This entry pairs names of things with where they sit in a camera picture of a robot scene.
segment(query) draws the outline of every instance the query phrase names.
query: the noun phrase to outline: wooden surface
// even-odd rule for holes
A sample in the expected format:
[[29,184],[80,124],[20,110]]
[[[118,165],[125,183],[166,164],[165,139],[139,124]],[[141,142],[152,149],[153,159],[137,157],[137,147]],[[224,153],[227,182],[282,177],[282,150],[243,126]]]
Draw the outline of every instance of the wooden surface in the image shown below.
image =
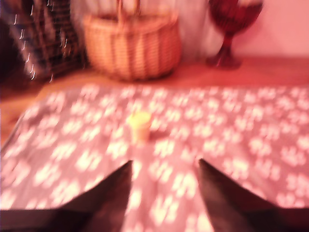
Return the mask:
[[[92,70],[77,70],[52,83],[25,81],[22,69],[16,69],[1,84],[1,144],[11,133],[20,115],[35,101],[51,92],[78,87],[85,83],[123,86]],[[309,84],[309,58],[247,58],[240,69],[223,71],[204,63],[182,64],[172,75],[136,84],[176,88],[206,86],[283,86]]]

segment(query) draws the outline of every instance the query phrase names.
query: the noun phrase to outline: goblet base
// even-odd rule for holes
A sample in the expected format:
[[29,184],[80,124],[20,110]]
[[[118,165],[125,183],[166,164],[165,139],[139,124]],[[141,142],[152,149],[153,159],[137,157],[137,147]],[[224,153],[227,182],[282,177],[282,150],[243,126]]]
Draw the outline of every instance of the goblet base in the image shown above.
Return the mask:
[[238,69],[241,66],[240,60],[220,52],[213,57],[207,58],[206,63],[209,66],[227,70]]

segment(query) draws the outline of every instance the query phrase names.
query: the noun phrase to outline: small yellow container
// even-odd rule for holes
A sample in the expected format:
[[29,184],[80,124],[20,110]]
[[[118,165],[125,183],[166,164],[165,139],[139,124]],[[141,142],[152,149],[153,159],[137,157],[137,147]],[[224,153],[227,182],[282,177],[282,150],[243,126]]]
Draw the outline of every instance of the small yellow container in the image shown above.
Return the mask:
[[150,138],[151,114],[145,111],[134,112],[128,118],[133,143],[145,143]]

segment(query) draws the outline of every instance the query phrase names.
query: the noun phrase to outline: basket handle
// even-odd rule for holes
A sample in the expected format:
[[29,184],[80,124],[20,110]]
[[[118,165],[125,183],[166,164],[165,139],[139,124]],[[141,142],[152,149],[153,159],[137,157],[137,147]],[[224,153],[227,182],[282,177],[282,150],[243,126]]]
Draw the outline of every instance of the basket handle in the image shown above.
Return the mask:
[[[126,14],[124,11],[123,0],[117,0],[117,10],[118,10],[118,21],[119,23],[124,23],[126,21]],[[140,0],[135,0],[134,16],[140,15]]]

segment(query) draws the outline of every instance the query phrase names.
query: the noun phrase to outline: wicker basket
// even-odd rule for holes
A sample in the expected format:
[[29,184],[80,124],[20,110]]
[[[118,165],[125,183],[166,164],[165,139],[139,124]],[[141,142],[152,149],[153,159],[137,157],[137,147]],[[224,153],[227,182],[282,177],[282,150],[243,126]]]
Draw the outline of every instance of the wicker basket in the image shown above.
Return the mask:
[[92,66],[117,80],[147,80],[170,73],[181,58],[178,15],[141,14],[140,0],[128,15],[122,0],[118,14],[84,19],[85,44]]

